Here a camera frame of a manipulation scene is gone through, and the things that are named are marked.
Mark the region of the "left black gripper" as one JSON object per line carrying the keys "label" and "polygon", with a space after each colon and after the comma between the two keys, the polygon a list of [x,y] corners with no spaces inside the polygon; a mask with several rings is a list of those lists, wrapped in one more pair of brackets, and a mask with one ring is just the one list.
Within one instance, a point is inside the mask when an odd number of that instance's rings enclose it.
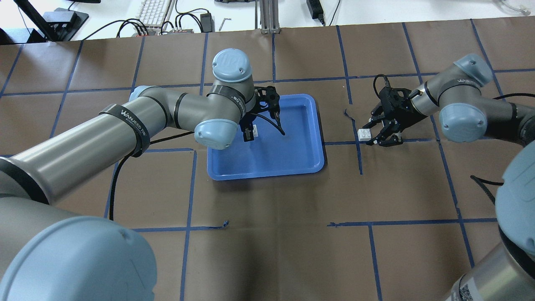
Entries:
{"label": "left black gripper", "polygon": [[256,117],[268,121],[276,128],[280,128],[280,96],[274,86],[254,87],[255,105],[248,110],[244,118],[240,121],[240,127],[243,128],[243,141],[251,142],[252,122]]}

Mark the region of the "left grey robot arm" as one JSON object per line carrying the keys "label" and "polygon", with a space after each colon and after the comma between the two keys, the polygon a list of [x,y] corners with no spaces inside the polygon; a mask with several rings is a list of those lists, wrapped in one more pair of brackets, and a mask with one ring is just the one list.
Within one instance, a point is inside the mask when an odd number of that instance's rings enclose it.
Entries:
{"label": "left grey robot arm", "polygon": [[167,127],[212,149],[237,130],[253,139],[264,111],[281,131],[279,95],[254,85],[246,53],[224,49],[212,62],[206,96],[139,86],[128,103],[24,152],[1,159],[2,301],[153,301],[155,255],[137,232],[108,218],[55,207],[116,162],[140,157]]}

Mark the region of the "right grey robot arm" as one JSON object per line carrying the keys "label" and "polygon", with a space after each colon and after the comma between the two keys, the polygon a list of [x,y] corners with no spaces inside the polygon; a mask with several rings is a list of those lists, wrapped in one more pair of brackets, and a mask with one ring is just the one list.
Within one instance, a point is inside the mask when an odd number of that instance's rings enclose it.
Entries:
{"label": "right grey robot arm", "polygon": [[[368,145],[401,145],[401,134],[438,114],[439,131],[455,143],[504,146],[516,156],[504,166],[501,180],[472,179],[494,205],[498,244],[464,273],[444,301],[533,301],[534,299],[534,108],[486,97],[482,88],[493,71],[478,54],[467,54],[420,86],[395,88],[388,76],[374,88],[379,103],[359,132]],[[489,191],[489,185],[497,187]]]}

